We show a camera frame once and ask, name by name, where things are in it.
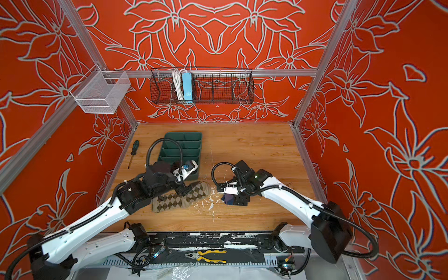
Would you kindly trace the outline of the purple sock yellow cuff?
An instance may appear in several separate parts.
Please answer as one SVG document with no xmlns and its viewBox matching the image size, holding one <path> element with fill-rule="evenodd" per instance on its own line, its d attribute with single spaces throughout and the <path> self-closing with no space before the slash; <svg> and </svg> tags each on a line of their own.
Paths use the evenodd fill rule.
<svg viewBox="0 0 448 280">
<path fill-rule="evenodd" d="M 235 204 L 235 198 L 236 196 L 233 194 L 224 194 L 222 197 L 222 201 L 226 204 L 226 205 L 234 205 Z"/>
</svg>

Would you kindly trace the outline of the beige argyle sock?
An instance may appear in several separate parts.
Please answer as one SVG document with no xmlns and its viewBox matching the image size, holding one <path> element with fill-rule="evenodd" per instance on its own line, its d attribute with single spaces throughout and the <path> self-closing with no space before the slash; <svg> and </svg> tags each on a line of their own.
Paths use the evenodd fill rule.
<svg viewBox="0 0 448 280">
<path fill-rule="evenodd" d="M 192 190 L 186 196 L 176 193 L 159 196 L 152 200 L 152 212 L 161 213 L 175 209 L 188 208 L 210 196 L 211 186 L 207 182 L 196 182 L 192 184 Z"/>
</svg>

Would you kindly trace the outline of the green plastic divided tray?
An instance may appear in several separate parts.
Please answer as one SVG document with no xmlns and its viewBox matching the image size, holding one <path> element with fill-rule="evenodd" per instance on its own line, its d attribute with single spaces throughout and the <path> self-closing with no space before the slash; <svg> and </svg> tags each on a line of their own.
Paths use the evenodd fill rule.
<svg viewBox="0 0 448 280">
<path fill-rule="evenodd" d="M 180 145 L 183 154 L 183 162 L 195 161 L 198 166 L 200 165 L 203 140 L 203 135 L 201 132 L 172 131 L 166 133 L 164 137 L 172 139 Z M 174 143 L 165 141 L 162 144 L 161 151 L 157 160 L 178 164 L 180 160 L 180 150 Z"/>
</svg>

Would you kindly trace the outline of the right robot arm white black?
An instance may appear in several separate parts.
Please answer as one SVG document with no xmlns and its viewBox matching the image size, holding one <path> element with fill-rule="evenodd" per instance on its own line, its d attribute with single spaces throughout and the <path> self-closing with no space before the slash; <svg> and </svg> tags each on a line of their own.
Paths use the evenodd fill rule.
<svg viewBox="0 0 448 280">
<path fill-rule="evenodd" d="M 332 201 L 322 203 L 304 196 L 270 172 L 264 169 L 254 171 L 244 161 L 230 164 L 230 167 L 234 177 L 224 183 L 216 182 L 218 192 L 241 197 L 243 205 L 247 205 L 252 197 L 262 196 L 282 206 L 305 224 L 305 230 L 291 224 L 281 226 L 278 236 L 288 247 L 311 249 L 329 263 L 336 263 L 341 255 L 370 259 L 379 254 L 376 239 L 362 226 L 346 219 L 338 204 Z M 370 241 L 372 247 L 368 252 L 346 250 L 354 229 Z"/>
</svg>

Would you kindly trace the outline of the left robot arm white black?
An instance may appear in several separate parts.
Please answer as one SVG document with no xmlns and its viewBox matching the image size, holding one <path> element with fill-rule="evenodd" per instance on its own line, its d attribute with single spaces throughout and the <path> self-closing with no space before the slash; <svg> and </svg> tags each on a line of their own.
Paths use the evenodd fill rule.
<svg viewBox="0 0 448 280">
<path fill-rule="evenodd" d="M 185 180 L 196 172 L 196 161 L 175 166 L 166 162 L 147 164 L 146 171 L 117 185 L 113 195 L 95 210 L 74 223 L 43 236 L 35 234 L 27 242 L 26 250 L 17 256 L 5 272 L 5 279 L 11 280 L 19 262 L 30 258 L 31 273 L 35 280 L 65 280 L 76 266 L 81 264 L 75 251 L 87 248 L 88 240 L 110 225 L 129 217 L 152 200 L 171 190 L 189 192 Z"/>
</svg>

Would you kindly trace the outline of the light blue box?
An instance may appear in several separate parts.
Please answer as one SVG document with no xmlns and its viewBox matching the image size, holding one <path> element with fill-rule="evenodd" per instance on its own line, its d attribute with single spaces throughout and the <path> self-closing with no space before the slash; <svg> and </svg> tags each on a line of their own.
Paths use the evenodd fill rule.
<svg viewBox="0 0 448 280">
<path fill-rule="evenodd" d="M 193 76 L 189 72 L 182 73 L 183 94 L 186 103 L 193 102 Z"/>
</svg>

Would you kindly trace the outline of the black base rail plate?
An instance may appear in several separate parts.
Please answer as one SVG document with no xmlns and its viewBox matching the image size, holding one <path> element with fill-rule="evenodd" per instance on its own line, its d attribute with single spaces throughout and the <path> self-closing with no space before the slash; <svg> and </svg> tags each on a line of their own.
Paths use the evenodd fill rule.
<svg viewBox="0 0 448 280">
<path fill-rule="evenodd" d="M 254 250 L 259 253 L 305 253 L 302 247 L 287 247 L 271 232 L 152 232 L 149 240 L 123 253 L 136 253 L 146 244 L 164 246 L 167 251 L 192 252 L 205 249 Z"/>
</svg>

